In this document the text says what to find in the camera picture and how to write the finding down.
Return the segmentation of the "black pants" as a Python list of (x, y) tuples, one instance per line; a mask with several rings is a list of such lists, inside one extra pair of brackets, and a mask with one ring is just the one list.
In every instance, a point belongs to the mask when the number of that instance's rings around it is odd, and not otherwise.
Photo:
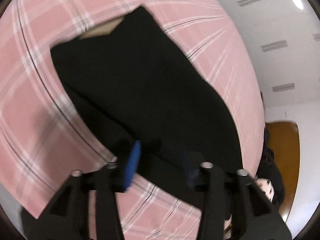
[(124, 162), (141, 143), (137, 172), (165, 192), (201, 208), (188, 185), (183, 152), (221, 168), (241, 154), (233, 118), (153, 16), (138, 7), (108, 35), (74, 38), (50, 50), (54, 68), (94, 136)]

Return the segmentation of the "white heart pattern pillow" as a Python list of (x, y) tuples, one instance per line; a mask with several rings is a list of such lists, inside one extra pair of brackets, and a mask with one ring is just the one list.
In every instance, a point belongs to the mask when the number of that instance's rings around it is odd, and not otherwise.
[[(254, 181), (259, 186), (261, 191), (263, 191), (267, 199), (272, 203), (272, 200), (274, 198), (274, 188), (272, 186), (271, 181), (269, 179), (258, 178), (258, 177), (255, 177)], [(232, 220), (232, 216), (230, 216), (228, 220), (225, 220), (224, 234), (226, 234), (226, 232), (231, 228), (231, 220)]]

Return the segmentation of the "black clothes pile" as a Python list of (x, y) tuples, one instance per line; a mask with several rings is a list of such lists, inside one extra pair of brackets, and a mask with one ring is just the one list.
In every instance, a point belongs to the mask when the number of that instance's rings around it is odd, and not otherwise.
[(269, 148), (270, 131), (264, 128), (263, 151), (257, 169), (256, 177), (269, 179), (274, 188), (274, 198), (272, 204), (279, 210), (285, 200), (285, 186), (282, 175), (275, 163), (274, 152)]

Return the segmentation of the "brown wooden headboard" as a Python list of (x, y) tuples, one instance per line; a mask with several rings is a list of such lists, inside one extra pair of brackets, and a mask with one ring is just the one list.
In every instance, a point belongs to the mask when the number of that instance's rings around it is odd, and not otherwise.
[(279, 208), (282, 219), (287, 222), (295, 199), (299, 168), (300, 139), (296, 123), (275, 121), (266, 123), (270, 132), (268, 147), (274, 152), (275, 163), (282, 175), (285, 199)]

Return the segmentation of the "white built-in wardrobe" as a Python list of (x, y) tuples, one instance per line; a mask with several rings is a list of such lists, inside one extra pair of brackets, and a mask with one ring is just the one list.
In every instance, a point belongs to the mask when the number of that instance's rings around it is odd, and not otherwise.
[(319, 19), (307, 0), (218, 0), (235, 23), (267, 107), (319, 99)]

